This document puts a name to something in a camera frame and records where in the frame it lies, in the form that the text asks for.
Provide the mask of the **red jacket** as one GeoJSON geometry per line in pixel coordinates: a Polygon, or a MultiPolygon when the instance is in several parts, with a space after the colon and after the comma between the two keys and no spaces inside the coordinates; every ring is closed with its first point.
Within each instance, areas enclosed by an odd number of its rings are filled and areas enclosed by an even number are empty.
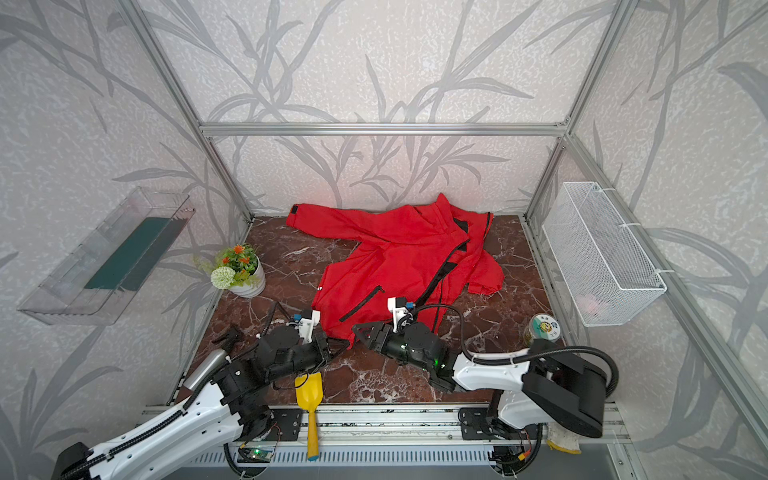
{"type": "Polygon", "coordinates": [[[485,249],[493,219],[439,195],[383,213],[296,204],[286,223],[313,237],[357,242],[346,260],[325,269],[312,302],[327,336],[353,342],[355,325],[391,318],[391,298],[427,305],[418,320],[434,329],[463,291],[498,292],[504,273],[485,249]]]}

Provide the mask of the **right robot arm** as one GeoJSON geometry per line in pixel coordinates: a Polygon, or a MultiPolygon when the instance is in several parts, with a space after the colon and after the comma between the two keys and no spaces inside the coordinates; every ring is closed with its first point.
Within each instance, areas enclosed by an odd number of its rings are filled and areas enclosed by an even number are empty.
{"type": "Polygon", "coordinates": [[[582,437],[602,436],[605,403],[619,383],[618,366],[606,352],[546,339],[511,353],[453,349],[418,321],[426,306],[403,298],[389,303],[391,320],[353,327],[367,349],[420,368],[437,390],[493,391],[491,422],[514,429],[557,423],[582,437]]]}

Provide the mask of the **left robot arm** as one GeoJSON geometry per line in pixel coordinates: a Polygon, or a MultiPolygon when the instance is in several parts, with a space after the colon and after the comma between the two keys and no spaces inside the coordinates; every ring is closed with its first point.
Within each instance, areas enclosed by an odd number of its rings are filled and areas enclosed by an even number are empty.
{"type": "Polygon", "coordinates": [[[303,342],[282,325],[204,376],[183,402],[112,440],[77,442],[56,460],[55,479],[161,479],[200,454],[267,434],[275,424],[265,396],[275,382],[312,374],[337,357],[321,328],[303,342]]]}

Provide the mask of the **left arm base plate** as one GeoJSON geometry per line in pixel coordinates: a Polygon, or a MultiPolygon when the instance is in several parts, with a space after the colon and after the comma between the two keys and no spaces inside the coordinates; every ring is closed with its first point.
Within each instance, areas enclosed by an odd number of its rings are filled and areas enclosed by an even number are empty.
{"type": "Polygon", "coordinates": [[[296,441],[301,430],[303,414],[304,411],[300,408],[272,409],[264,406],[254,418],[244,423],[239,441],[296,441]]]}

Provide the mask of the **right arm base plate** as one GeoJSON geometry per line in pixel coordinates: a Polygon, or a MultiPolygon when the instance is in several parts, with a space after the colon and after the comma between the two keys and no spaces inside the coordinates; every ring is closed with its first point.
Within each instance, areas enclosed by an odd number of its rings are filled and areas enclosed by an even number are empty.
{"type": "Polygon", "coordinates": [[[536,425],[515,429],[496,417],[487,408],[463,407],[458,411],[458,421],[463,440],[537,440],[536,425]]]}

